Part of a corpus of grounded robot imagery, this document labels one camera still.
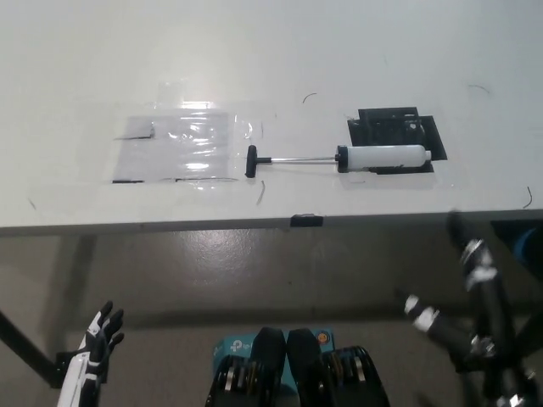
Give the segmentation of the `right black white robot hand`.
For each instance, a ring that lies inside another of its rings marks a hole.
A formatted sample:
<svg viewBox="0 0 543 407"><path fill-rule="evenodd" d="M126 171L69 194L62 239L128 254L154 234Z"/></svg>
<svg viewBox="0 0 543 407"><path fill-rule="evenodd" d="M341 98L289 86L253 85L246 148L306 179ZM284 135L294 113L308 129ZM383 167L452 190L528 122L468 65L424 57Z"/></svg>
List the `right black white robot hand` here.
<svg viewBox="0 0 543 407"><path fill-rule="evenodd" d="M519 365L521 355L511 306L489 245L457 211L447 215L446 228L459 254L463 286L473 311L473 330L463 330L417 295L398 290L395 294L403 313L418 331L449 354L459 372L505 370Z"/></svg>

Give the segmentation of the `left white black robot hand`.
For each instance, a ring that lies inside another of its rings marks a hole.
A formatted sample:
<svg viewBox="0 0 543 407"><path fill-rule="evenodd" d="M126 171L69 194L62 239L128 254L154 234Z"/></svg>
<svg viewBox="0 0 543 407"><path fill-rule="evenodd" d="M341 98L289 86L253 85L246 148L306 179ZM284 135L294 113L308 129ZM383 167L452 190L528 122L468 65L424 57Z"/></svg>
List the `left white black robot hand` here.
<svg viewBox="0 0 543 407"><path fill-rule="evenodd" d="M120 332L124 310L113 313L113 308L112 301L104 304L87 327L78 349L70 353L58 407L98 406L101 386L108 377L110 357L125 336Z"/></svg>

